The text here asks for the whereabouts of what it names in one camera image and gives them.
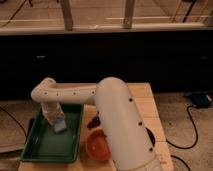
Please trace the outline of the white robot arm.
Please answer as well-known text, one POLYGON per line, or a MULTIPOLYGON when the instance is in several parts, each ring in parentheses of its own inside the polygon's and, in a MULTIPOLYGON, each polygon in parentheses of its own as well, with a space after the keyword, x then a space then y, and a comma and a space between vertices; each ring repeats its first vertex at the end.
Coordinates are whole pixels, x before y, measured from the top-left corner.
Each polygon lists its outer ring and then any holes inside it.
POLYGON ((95 105, 117 171, 163 171, 142 116, 128 85, 108 77, 95 85, 59 87, 45 78, 32 91, 31 98, 44 103, 95 105))

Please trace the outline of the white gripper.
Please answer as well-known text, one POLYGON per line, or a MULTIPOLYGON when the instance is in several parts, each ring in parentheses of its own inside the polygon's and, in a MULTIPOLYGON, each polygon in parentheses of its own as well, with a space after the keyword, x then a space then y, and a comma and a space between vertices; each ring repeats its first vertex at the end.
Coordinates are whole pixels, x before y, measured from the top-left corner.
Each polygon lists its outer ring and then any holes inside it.
POLYGON ((42 103, 41 108, 42 114, 51 126, 53 126, 58 119, 63 119, 65 117, 60 104, 57 102, 42 103))

